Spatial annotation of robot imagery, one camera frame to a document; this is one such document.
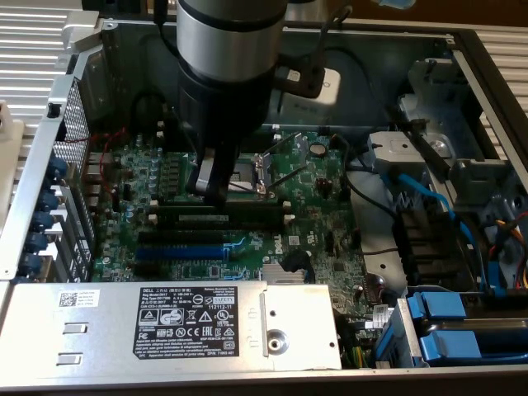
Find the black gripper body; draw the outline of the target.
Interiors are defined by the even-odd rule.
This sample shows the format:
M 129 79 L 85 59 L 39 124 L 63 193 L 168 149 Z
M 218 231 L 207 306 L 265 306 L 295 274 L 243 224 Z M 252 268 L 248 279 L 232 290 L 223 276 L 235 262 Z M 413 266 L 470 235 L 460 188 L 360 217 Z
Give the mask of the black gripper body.
M 247 81 L 221 82 L 178 63 L 178 112 L 197 133 L 199 162 L 208 149 L 234 160 L 243 138 L 266 119 L 273 81 L 273 69 Z

